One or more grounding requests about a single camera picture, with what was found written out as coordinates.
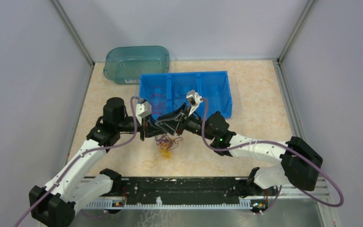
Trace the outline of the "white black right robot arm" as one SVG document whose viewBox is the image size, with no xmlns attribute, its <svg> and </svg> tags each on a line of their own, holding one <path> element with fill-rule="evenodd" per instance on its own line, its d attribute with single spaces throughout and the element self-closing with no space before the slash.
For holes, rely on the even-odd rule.
<svg viewBox="0 0 363 227">
<path fill-rule="evenodd" d="M 219 111 L 209 117 L 190 113 L 183 104 L 177 110 L 158 117 L 155 126 L 171 135 L 184 131 L 211 141 L 210 149 L 220 156 L 251 158 L 272 163 L 271 167 L 252 169 L 247 182 L 248 191 L 261 194 L 273 186 L 291 184 L 312 192 L 323 163 L 322 157 L 302 138 L 292 136 L 289 141 L 257 140 L 229 130 L 229 124 Z"/>
</svg>

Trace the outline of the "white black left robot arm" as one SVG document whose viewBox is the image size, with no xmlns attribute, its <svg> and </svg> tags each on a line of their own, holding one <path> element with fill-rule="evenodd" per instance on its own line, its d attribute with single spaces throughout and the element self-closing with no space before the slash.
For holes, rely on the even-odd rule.
<svg viewBox="0 0 363 227">
<path fill-rule="evenodd" d="M 151 104 L 133 96 L 130 101 L 131 115 L 127 114 L 124 100 L 113 97 L 106 101 L 103 115 L 88 133 L 76 155 L 44 186 L 34 186 L 29 192 L 32 218 L 48 227 L 68 227 L 77 213 L 98 197 L 110 194 L 127 197 L 122 175 L 104 169 L 88 183 L 82 183 L 89 170 L 108 151 L 120 148 L 134 140 L 153 137 L 161 130 L 150 124 Z"/>
</svg>

